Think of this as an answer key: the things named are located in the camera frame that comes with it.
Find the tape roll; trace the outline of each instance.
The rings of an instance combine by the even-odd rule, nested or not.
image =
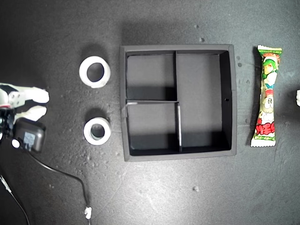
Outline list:
[[[92,133],[92,127],[93,125],[99,124],[104,129],[104,136],[103,137],[96,137]],[[91,119],[89,122],[87,122],[84,126],[83,134],[85,139],[93,145],[101,145],[108,141],[109,137],[112,134],[111,126],[109,122],[101,117],[96,117]]]
[[[96,82],[93,82],[88,78],[88,69],[94,63],[102,64],[104,69],[103,77]],[[98,56],[90,56],[81,63],[79,67],[79,76],[82,82],[90,86],[91,88],[102,88],[103,86],[106,85],[109,78],[111,77],[111,69],[104,59]]]

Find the label on adapter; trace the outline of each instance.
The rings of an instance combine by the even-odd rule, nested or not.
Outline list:
[[[31,133],[28,133],[28,132],[25,132],[25,135],[24,135],[24,144],[28,145],[28,147],[32,147],[34,145],[34,140],[36,139],[36,136],[31,134]]]

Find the cable connector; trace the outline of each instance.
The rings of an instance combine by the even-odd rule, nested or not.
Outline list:
[[[0,176],[0,180],[1,180],[2,184],[4,185],[5,189],[6,189],[9,193],[11,193],[11,190],[10,190],[9,186],[8,186],[8,184],[6,183],[5,179],[2,177],[2,175]]]
[[[87,219],[90,219],[91,216],[92,216],[92,207],[86,207],[85,211],[84,211],[84,214],[86,215],[85,217]]]

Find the colorful wrapper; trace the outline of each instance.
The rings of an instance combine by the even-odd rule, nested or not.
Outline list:
[[[262,86],[260,109],[251,147],[267,147],[276,144],[273,88],[282,49],[259,45],[257,50],[262,57]]]

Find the black box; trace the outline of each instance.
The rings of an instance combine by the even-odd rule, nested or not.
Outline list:
[[[236,154],[233,45],[122,46],[125,161]]]

